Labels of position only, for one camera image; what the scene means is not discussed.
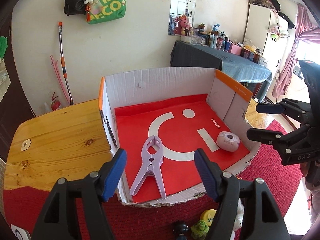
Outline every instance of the pink plush toy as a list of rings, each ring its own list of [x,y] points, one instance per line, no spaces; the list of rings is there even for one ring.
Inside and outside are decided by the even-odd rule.
[[[182,36],[185,36],[187,31],[189,30],[190,26],[189,26],[189,20],[188,20],[188,17],[185,16],[185,15],[182,15],[179,17],[179,20],[178,20],[178,27],[176,27],[174,30],[173,30],[173,33],[174,34],[177,34],[177,35],[182,35]]]

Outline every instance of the fire extinguisher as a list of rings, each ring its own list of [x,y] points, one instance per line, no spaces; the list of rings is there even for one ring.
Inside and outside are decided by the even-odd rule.
[[[51,109],[52,109],[52,111],[58,110],[58,109],[60,109],[60,107],[61,107],[60,101],[56,99],[56,98],[58,98],[58,97],[54,97],[55,94],[56,94],[56,92],[53,93],[53,96],[52,96],[52,98],[51,98],[51,101],[52,101],[52,103],[51,103]]]

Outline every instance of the purple clamp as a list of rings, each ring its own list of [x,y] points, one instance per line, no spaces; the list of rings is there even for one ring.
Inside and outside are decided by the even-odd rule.
[[[155,154],[150,154],[148,149],[153,145],[157,145],[159,150]],[[151,136],[147,139],[141,151],[141,158],[142,165],[131,186],[130,195],[135,196],[138,193],[147,176],[154,176],[161,198],[165,199],[166,194],[160,168],[163,163],[163,144],[158,136]]]

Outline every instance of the blue tablecloth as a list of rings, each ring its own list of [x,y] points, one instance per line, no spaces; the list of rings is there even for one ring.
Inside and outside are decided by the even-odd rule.
[[[259,102],[265,98],[272,78],[270,70],[238,55],[182,41],[173,47],[171,66],[216,68],[238,82],[262,83],[256,95]]]

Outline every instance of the pink curtain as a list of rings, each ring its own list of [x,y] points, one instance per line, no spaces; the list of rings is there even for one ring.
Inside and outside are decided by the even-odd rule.
[[[280,73],[276,86],[273,89],[272,95],[279,98],[280,95],[285,95],[288,86],[291,82],[293,69],[296,64],[296,52],[299,41],[304,41],[309,44],[320,44],[320,28],[310,22],[307,10],[301,4],[298,4],[298,18],[296,26],[296,36],[292,50],[285,62],[284,69]]]

